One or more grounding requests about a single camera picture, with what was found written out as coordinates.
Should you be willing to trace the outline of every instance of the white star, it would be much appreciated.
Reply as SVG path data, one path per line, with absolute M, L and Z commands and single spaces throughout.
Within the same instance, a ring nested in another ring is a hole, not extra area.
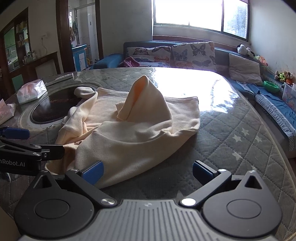
M 238 141 L 242 141 L 242 140 L 241 140 L 241 137 L 238 137 L 236 134 L 234 134 L 233 139 L 235 139 L 236 142 L 238 142 Z
M 242 128 L 242 133 L 244 133 L 245 136 L 246 136 L 246 135 L 249 135 L 248 132 L 249 132 L 248 130 L 245 130 L 244 128 Z
M 262 139 L 259 136 L 256 136 L 255 140 L 258 141 L 258 143 L 262 142 Z
M 237 161 L 238 161 L 240 158 L 242 158 L 237 152 L 234 152 L 232 155 L 235 156 L 235 158 L 237 159 Z

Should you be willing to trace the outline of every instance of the red cloth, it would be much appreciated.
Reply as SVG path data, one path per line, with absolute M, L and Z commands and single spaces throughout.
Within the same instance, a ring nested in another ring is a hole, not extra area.
M 118 67 L 139 67 L 141 66 L 139 62 L 135 61 L 133 57 L 127 57 L 124 61 L 122 61 Z

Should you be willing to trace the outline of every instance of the green bowl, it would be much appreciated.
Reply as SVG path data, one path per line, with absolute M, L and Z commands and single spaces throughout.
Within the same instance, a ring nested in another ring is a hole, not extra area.
M 278 93 L 279 92 L 279 87 L 269 81 L 264 81 L 263 82 L 263 86 L 264 88 L 269 91 L 270 93 Z

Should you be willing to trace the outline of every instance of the door frame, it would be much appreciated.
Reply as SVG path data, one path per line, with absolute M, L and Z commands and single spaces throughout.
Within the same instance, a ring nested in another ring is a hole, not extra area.
M 101 32 L 100 0 L 95 0 L 96 33 L 98 38 L 99 58 L 103 59 L 103 44 Z M 71 41 L 69 37 L 68 0 L 56 0 L 57 35 L 63 70 L 75 72 Z

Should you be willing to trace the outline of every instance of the screw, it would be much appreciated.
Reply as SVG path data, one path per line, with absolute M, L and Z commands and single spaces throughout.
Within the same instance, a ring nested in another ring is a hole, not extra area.
M 116 201 L 115 201 L 113 198 L 103 198 L 103 199 L 101 200 L 101 204 L 102 204 L 103 206 L 107 206 L 107 207 L 112 206 L 112 205 L 114 205 L 115 203 L 116 203 Z
M 191 207 L 196 204 L 196 201 L 193 198 L 183 198 L 180 202 L 187 207 Z

